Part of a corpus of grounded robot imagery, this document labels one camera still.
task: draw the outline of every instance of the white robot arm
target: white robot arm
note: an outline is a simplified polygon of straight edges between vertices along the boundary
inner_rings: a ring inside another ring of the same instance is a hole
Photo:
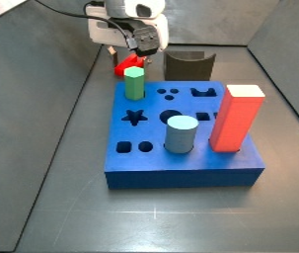
[[[86,14],[116,23],[132,42],[126,41],[120,31],[103,21],[90,19],[88,31],[94,42],[127,46],[138,56],[165,50],[169,41],[167,20],[162,11],[165,0],[104,0],[86,5]]]

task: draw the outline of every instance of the circular hole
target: circular hole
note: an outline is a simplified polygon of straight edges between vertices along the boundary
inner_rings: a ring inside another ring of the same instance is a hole
[[[158,89],[157,92],[158,92],[159,94],[165,94],[165,93],[166,93],[166,90],[165,90],[165,89]]]
[[[173,99],[174,99],[174,96],[166,95],[166,96],[165,96],[165,99],[166,99],[166,100],[173,100]]]
[[[159,119],[166,124],[169,118],[173,117],[173,116],[178,116],[178,115],[182,115],[178,111],[175,111],[175,110],[166,110],[166,111],[163,111],[161,113]]]
[[[151,142],[143,141],[143,142],[139,144],[139,150],[140,150],[142,152],[151,152],[151,151],[153,151],[153,144],[151,144]]]
[[[170,92],[171,92],[173,94],[177,94],[177,93],[178,93],[178,89],[171,89]]]

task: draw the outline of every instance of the tall red block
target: tall red block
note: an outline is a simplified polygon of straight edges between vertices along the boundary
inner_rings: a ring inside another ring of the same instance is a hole
[[[210,136],[215,152],[239,151],[263,99],[257,85],[227,85]]]

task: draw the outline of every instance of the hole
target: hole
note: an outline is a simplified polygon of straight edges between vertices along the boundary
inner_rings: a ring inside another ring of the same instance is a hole
[[[122,121],[131,122],[135,127],[139,122],[147,121],[149,118],[143,116],[145,110],[127,110],[127,115],[122,118]]]
[[[166,124],[169,118],[173,117],[173,116],[178,116],[178,115],[182,115],[178,111],[175,111],[175,110],[166,110],[166,111],[163,111],[161,113],[159,119]]]
[[[151,142],[143,141],[143,142],[139,144],[139,150],[140,150],[142,152],[151,152],[151,151],[153,151],[153,144],[151,144]]]
[[[166,99],[166,100],[173,100],[173,99],[174,99],[174,96],[166,95],[166,96],[165,96],[165,99]]]
[[[177,94],[177,93],[178,93],[178,89],[171,89],[170,92],[171,92],[173,94]]]
[[[199,91],[195,88],[191,88],[191,94],[194,97],[217,97],[217,91],[214,88],[209,88],[207,91]]]
[[[132,143],[130,141],[120,141],[116,145],[118,153],[130,153],[132,151]]]
[[[210,116],[207,113],[197,113],[197,120],[198,121],[210,121]]]
[[[165,89],[158,89],[157,92],[158,92],[159,94],[165,94],[165,93],[166,93],[166,90],[165,90]]]

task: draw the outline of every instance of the blue foam block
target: blue foam block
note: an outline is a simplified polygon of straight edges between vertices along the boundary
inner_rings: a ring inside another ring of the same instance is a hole
[[[221,82],[147,82],[139,101],[126,98],[124,89],[124,82],[118,83],[104,167],[110,189],[254,184],[265,165],[250,136],[235,153],[217,153],[209,143],[225,95]],[[177,114],[199,120],[186,154],[163,147],[165,121]]]

